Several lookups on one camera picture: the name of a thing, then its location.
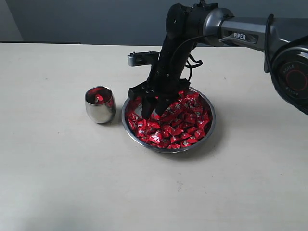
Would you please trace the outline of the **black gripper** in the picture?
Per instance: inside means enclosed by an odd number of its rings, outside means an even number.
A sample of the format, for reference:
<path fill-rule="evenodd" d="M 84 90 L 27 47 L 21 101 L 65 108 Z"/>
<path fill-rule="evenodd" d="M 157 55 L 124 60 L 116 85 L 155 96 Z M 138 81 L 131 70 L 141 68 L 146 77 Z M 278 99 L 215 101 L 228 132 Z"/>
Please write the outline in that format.
<path fill-rule="evenodd" d="M 129 88 L 130 100 L 142 97 L 143 119 L 151 117 L 156 108 L 156 97 L 171 98 L 184 88 L 180 83 L 180 76 L 185 67 L 194 69 L 200 66 L 200 62 L 191 56 L 197 40 L 197 37 L 172 39 L 166 36 L 158 61 L 151 68 L 147 81 Z"/>

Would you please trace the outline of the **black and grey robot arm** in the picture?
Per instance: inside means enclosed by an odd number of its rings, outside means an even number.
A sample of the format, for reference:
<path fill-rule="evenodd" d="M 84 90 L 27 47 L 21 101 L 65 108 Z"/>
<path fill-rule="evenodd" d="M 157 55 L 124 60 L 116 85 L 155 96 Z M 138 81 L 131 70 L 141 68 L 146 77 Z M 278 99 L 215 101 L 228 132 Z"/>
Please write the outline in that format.
<path fill-rule="evenodd" d="M 130 66 L 150 65 L 148 78 L 128 90 L 141 98 L 142 116 L 161 115 L 190 86 L 180 76 L 189 67 L 191 51 L 202 43 L 213 47 L 245 47 L 264 53 L 264 71 L 276 92 L 290 105 L 308 112 L 308 21 L 301 18 L 236 17 L 216 3 L 174 4 L 166 16 L 160 52 L 131 53 Z"/>

